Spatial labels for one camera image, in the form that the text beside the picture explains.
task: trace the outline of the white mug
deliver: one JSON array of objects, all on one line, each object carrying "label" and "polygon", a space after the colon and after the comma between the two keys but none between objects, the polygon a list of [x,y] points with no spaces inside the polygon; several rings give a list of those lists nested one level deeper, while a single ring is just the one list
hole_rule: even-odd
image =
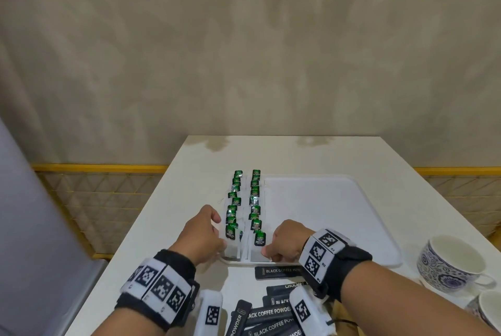
[{"label": "white mug", "polygon": [[501,292],[483,291],[468,303],[465,310],[501,333]]},{"label": "white mug", "polygon": [[[417,260],[419,274],[435,289],[455,292],[474,283],[479,289],[496,280],[484,273],[485,259],[463,240],[446,235],[430,238]],[[480,277],[486,283],[476,282]]]}]

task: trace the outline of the wristband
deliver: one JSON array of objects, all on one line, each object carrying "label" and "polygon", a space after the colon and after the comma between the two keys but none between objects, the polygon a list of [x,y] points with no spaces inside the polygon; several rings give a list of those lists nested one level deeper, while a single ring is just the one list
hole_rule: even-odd
[{"label": "wristband", "polygon": [[165,332],[181,327],[194,307],[199,285],[189,259],[161,250],[145,259],[124,283],[115,308],[130,308],[156,323]]},{"label": "wristband", "polygon": [[303,277],[318,298],[326,295],[341,301],[341,286],[348,273],[372,255],[357,248],[346,236],[322,229],[305,243],[299,257]]}]

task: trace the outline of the cup rim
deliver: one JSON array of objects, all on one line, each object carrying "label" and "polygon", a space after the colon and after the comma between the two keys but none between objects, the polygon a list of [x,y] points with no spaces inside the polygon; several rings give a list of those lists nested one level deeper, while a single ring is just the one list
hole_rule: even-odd
[{"label": "cup rim", "polygon": [[[482,269],[482,271],[468,271],[468,270],[465,270],[465,269],[460,269],[458,268],[457,266],[454,266],[454,264],[452,262],[449,262],[447,261],[443,256],[441,256],[437,251],[436,251],[436,248],[433,246],[433,241],[438,241],[438,239],[449,239],[449,240],[452,240],[454,242],[457,242],[459,244],[463,244],[465,245],[467,248],[470,248],[472,251],[475,252],[475,254],[477,254],[480,259],[482,260],[483,264],[484,264],[484,268]],[[435,255],[441,260],[443,261],[443,263],[447,264],[448,266],[450,266],[451,268],[455,269],[455,270],[459,270],[465,274],[469,274],[469,275],[480,275],[482,274],[483,272],[485,272],[485,270],[487,269],[487,262],[485,261],[485,258],[484,256],[482,256],[478,250],[476,250],[472,245],[468,244],[467,242],[464,242],[462,239],[458,238],[458,237],[454,237],[454,236],[450,236],[450,235],[447,235],[447,234],[441,234],[441,235],[437,235],[437,236],[433,236],[431,237],[429,240],[428,240],[428,244],[430,246],[430,248],[432,249],[432,251],[435,253]]]},{"label": "cup rim", "polygon": [[482,311],[482,314],[485,316],[487,321],[493,327],[501,328],[501,322],[499,322],[499,320],[495,321],[494,319],[492,319],[492,314],[488,314],[484,308],[484,305],[482,305],[482,298],[485,298],[487,295],[499,295],[501,297],[501,292],[498,292],[495,290],[485,290],[479,294],[479,309],[480,309],[480,311]]}]

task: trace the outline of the white table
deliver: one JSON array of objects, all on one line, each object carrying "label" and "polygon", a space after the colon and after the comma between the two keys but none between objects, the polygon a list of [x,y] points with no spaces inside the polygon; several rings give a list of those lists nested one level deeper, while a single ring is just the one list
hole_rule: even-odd
[{"label": "white table", "polygon": [[[202,205],[217,207],[229,173],[253,168],[263,174],[351,175],[402,249],[404,264],[397,272],[417,276],[419,249],[429,237],[445,233],[479,250],[487,273],[501,283],[501,253],[380,137],[189,136],[67,335],[90,335],[111,313],[118,290],[138,264],[170,246]],[[202,289],[222,291],[228,314],[239,299],[262,306],[266,286],[288,282],[257,282],[253,268],[221,262],[199,271],[197,280]],[[465,294],[452,301],[463,305],[470,298]]]}]

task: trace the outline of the person's right hand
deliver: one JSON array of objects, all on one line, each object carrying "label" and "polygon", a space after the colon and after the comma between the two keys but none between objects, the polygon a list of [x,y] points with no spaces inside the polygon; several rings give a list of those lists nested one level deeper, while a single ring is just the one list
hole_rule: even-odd
[{"label": "person's right hand", "polygon": [[272,243],[263,246],[261,254],[273,262],[280,262],[282,257],[285,262],[294,262],[301,255],[306,240],[314,233],[297,221],[285,220],[273,233]]}]

